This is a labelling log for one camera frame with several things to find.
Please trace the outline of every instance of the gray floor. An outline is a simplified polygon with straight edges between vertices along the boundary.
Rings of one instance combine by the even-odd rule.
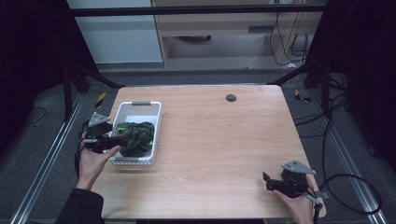
[[[103,73],[103,75],[128,86],[262,84],[286,75],[291,69],[287,65],[279,66],[275,63],[272,52],[262,35],[213,36],[210,41],[198,43],[186,43],[174,38],[172,45],[169,64],[166,68],[146,70],[138,68],[130,72]],[[296,60],[294,64],[298,66],[298,57]],[[296,123],[306,120],[298,118],[320,113],[315,102],[307,103],[294,97],[295,90],[299,90],[303,97],[312,99],[316,99],[319,95],[320,87],[305,90],[302,80],[304,80],[304,75],[282,86],[290,113],[296,119]],[[75,186],[77,180],[73,156],[79,126],[95,111],[95,101],[102,91],[107,93],[107,97],[98,112],[101,114],[110,112],[117,90],[112,90],[93,79],[89,81],[92,87],[88,93],[74,92],[75,101],[81,99],[82,107],[70,130],[64,135],[64,142],[59,154],[55,155],[56,160],[50,167],[47,180],[42,182],[36,198],[32,199],[34,206],[27,211],[30,220],[51,223],[59,214],[71,188]],[[332,96],[338,93],[338,91],[332,91]],[[13,217],[32,183],[35,183],[35,175],[40,171],[43,161],[48,159],[47,155],[52,143],[56,141],[56,135],[63,125],[62,86],[56,86],[38,94],[35,98],[35,106],[37,109],[34,109],[26,123],[36,122],[26,125],[21,130],[18,139],[11,146],[11,153],[1,160],[0,223],[8,223]],[[396,207],[396,194],[394,193],[396,175],[384,160],[370,156],[369,146],[352,115],[347,112],[347,107],[341,107],[333,112],[333,122],[332,134],[329,134],[326,139],[326,174],[330,176],[345,173],[350,169],[350,165],[355,165],[361,176],[373,183],[380,192],[383,200],[381,215],[388,223],[396,223],[396,214],[393,212],[393,208]],[[318,171],[316,176],[318,183],[323,182],[322,136],[315,135],[322,134],[324,128],[324,119],[297,126],[311,167]],[[336,136],[334,137],[335,133],[341,137],[341,142]],[[343,154],[342,148],[346,150],[347,156]],[[332,189],[338,197],[362,209],[361,198],[358,197],[359,184],[356,187],[351,182],[347,178],[334,180]],[[325,205],[327,216],[319,223],[375,223],[371,220],[377,218],[371,217],[370,219],[365,215],[351,212],[338,203],[334,197],[326,199]],[[284,221],[269,220],[270,223],[284,223]]]

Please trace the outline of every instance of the white basket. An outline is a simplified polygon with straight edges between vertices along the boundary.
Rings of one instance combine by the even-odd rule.
[[[117,166],[150,166],[155,162],[157,151],[158,135],[161,123],[161,103],[160,102],[123,102],[120,104],[116,118],[113,123],[113,130],[117,125],[123,122],[150,122],[154,124],[154,139],[152,149],[143,157],[123,157],[119,152],[109,160]],[[117,132],[110,133],[110,136],[116,136]]]

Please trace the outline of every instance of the floor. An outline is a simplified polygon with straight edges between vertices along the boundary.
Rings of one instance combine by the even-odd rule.
[[[295,49],[301,48],[303,40],[299,38]],[[301,57],[290,54],[294,62],[278,65],[272,57],[264,35],[247,36],[212,36],[208,41],[173,38],[169,53],[169,64],[163,68],[136,68],[123,73],[104,72],[103,75],[119,83],[130,86],[139,85],[210,85],[230,83],[265,84],[276,80],[301,65]],[[294,118],[307,157],[317,171],[321,170],[321,135],[326,127],[326,119],[319,118],[307,125],[298,125],[307,115],[320,114],[320,87],[306,90],[302,85],[304,75],[300,75],[282,86],[287,99],[290,113]],[[74,94],[74,101],[81,101],[84,106],[70,127],[66,127],[58,143],[62,150],[51,153],[59,130],[63,129],[63,94],[62,86],[54,87],[37,95],[36,108],[26,121],[26,127],[21,131],[18,141],[11,147],[12,153],[7,159],[2,159],[0,166],[0,223],[9,223],[9,219],[24,205],[28,219],[32,223],[52,223],[64,198],[76,183],[73,173],[73,146],[76,142],[76,130],[79,124],[94,111],[97,95],[107,92],[107,100],[101,107],[101,112],[109,113],[116,90],[104,86],[95,80],[89,80],[92,89],[87,94]],[[311,103],[295,97],[295,91],[300,96],[312,100]],[[340,92],[332,91],[331,96]],[[319,223],[396,223],[393,212],[396,207],[396,175],[387,164],[378,158],[370,156],[366,150],[367,143],[347,106],[342,106],[333,112],[333,127],[326,142],[326,169],[330,175],[351,172],[363,175],[381,193],[383,209],[373,216],[359,215],[341,206],[334,197],[326,200],[328,215]],[[48,165],[49,170],[43,171],[42,165]],[[37,181],[37,173],[46,174],[47,180]],[[323,176],[317,177],[317,182],[323,181]],[[375,208],[375,199],[367,187],[355,183],[352,179],[338,180],[332,185],[337,195],[349,200],[352,205],[367,209]],[[30,199],[33,204],[23,203]],[[269,220],[269,223],[285,223],[286,220]],[[108,223],[123,223],[123,220],[109,220]]]

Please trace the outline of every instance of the aluminum rail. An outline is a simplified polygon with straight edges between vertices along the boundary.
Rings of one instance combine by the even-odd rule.
[[[48,16],[107,17],[176,14],[219,14],[219,13],[269,13],[269,12],[318,12],[329,9],[326,4],[290,5],[241,5],[241,6],[191,6],[191,7],[115,7],[115,8],[72,8],[48,10]]]
[[[55,163],[56,158],[58,157],[62,145],[64,144],[65,138],[67,137],[67,134],[69,133],[70,128],[77,117],[84,96],[85,96],[84,93],[78,94],[75,104],[73,106],[74,112],[70,116],[69,120],[64,122],[60,131],[55,137],[55,140],[51,148],[49,149],[49,153],[47,154],[47,157],[44,159],[43,164],[41,165],[40,169],[38,170],[35,176],[35,180],[28,189],[20,206],[18,207],[17,211],[12,217],[10,222],[11,224],[23,224],[28,219],[30,212],[32,211],[32,208],[35,205],[35,201],[37,200],[38,195],[40,194],[42,188],[44,187],[47,177],[51,171],[51,168]]]
[[[318,111],[323,112],[319,104],[320,100],[318,94],[315,91],[309,91],[309,93],[311,96],[313,96],[313,102],[315,103]],[[322,121],[326,126],[328,121],[326,119],[323,119]],[[346,171],[352,175],[362,176],[361,171],[353,161],[352,157],[349,155],[347,147],[345,146],[334,125],[329,130],[329,136],[332,139],[335,151],[337,152],[338,158],[340,159],[344,169],[346,169]],[[371,192],[371,189],[365,183],[358,181],[356,178],[350,178],[350,182],[356,194],[358,195],[364,210],[366,212],[374,211],[378,207],[378,203],[376,202],[375,196]],[[368,218],[373,224],[388,223],[381,210],[373,215],[369,215]]]

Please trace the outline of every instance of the cabinet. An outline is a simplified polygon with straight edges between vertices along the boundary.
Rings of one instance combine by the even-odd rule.
[[[268,5],[271,0],[151,0],[154,7]],[[293,4],[324,3],[324,0],[292,0]],[[276,61],[284,63],[295,35],[313,35],[321,12],[186,14],[155,16],[163,62],[167,65],[170,40],[173,36],[249,35],[251,28],[269,28]]]
[[[150,0],[67,0],[71,8],[151,7]],[[76,18],[100,70],[128,68],[135,63],[162,63],[154,17]]]

